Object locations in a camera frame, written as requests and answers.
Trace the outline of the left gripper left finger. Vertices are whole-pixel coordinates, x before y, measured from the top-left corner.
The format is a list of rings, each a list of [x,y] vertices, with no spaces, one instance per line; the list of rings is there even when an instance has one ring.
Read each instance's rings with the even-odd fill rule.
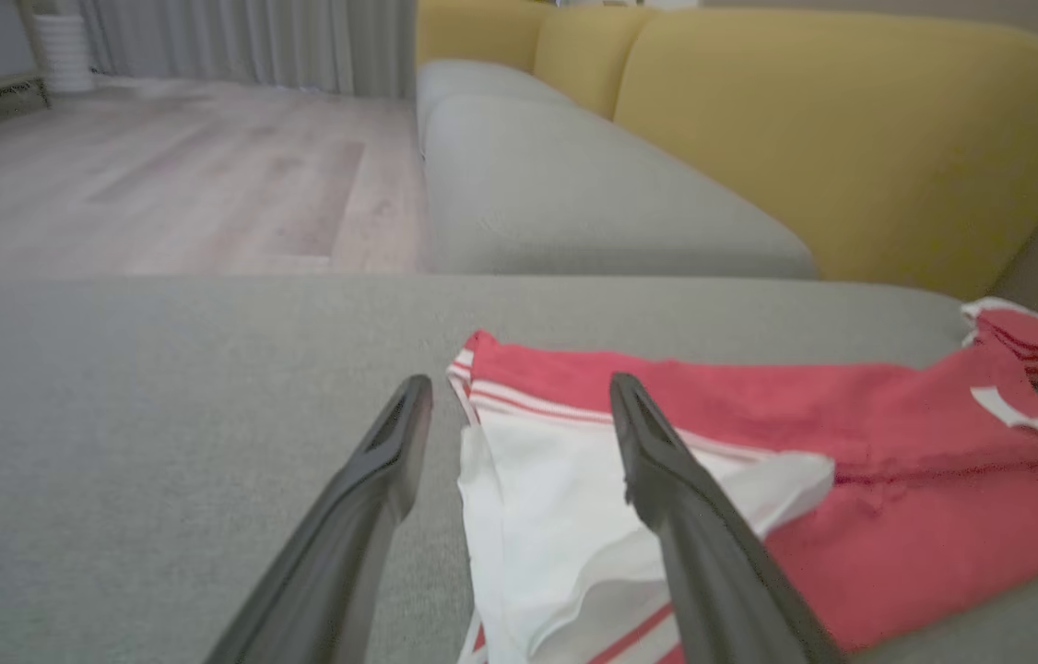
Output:
[[[360,663],[397,526],[412,511],[433,383],[410,375],[213,646],[210,663]]]

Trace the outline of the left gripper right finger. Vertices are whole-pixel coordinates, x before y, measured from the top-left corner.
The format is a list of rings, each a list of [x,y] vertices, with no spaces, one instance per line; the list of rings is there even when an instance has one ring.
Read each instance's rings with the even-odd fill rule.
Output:
[[[610,405],[625,500],[661,545],[685,660],[843,663],[843,651],[641,382],[613,374]]]

